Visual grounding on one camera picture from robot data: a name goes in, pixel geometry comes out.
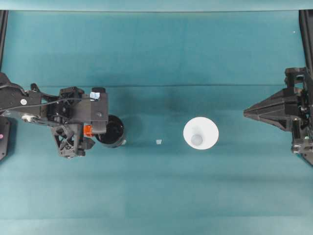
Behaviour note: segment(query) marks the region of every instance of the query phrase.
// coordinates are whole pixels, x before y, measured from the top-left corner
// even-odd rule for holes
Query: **small white object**
[[[90,98],[91,99],[99,99],[100,93],[99,92],[90,92]]]
[[[184,139],[195,149],[209,149],[219,139],[219,130],[216,124],[204,117],[195,117],[187,122],[183,131]]]
[[[35,118],[34,115],[24,114],[24,115],[22,116],[22,120],[23,120],[23,121],[27,121],[27,122],[32,122],[32,121],[33,121],[33,118]]]
[[[21,99],[21,105],[26,105],[27,104],[27,100],[26,99]]]

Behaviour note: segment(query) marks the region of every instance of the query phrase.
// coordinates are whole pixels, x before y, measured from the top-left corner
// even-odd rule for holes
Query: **teal tablecloth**
[[[127,144],[68,161],[48,128],[15,123],[0,234],[310,234],[313,169],[242,115],[305,65],[297,14],[10,12],[11,81],[106,86]],[[220,130],[210,150],[183,139],[197,116]]]

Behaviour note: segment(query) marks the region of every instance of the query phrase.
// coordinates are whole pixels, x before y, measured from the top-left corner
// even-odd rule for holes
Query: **black cable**
[[[83,99],[89,99],[89,100],[96,101],[96,99],[93,99],[93,98],[64,98],[64,99],[58,99],[58,100],[51,101],[51,102],[47,102],[47,103],[31,104],[31,105],[20,105],[20,106],[14,106],[14,107],[11,107],[11,108],[7,108],[7,109],[0,109],[0,112],[4,112],[4,111],[7,111],[7,110],[11,110],[11,109],[18,109],[18,108],[40,107],[40,106],[49,105],[49,104],[54,104],[54,103],[58,103],[58,102],[61,102],[61,101],[67,101],[67,100],[79,100],[79,101],[80,101],[80,100],[83,100]]]

